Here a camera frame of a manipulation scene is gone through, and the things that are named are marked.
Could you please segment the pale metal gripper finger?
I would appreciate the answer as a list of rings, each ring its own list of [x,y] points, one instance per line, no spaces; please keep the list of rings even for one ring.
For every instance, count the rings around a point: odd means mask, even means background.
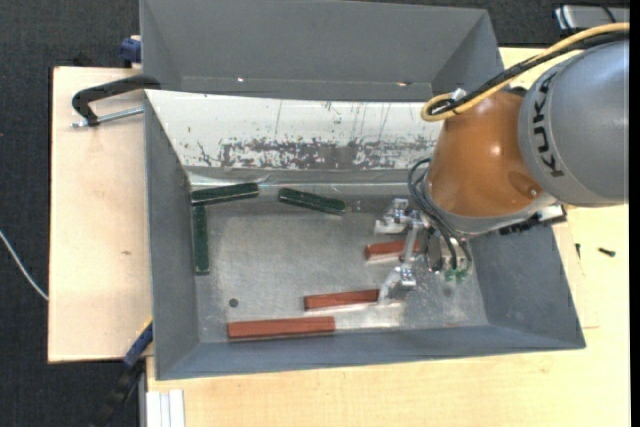
[[[404,301],[417,287],[413,270],[406,266],[394,267],[383,282],[378,300],[379,304],[391,304]]]
[[[395,235],[421,223],[421,215],[411,209],[407,198],[394,198],[374,223],[376,235]]]

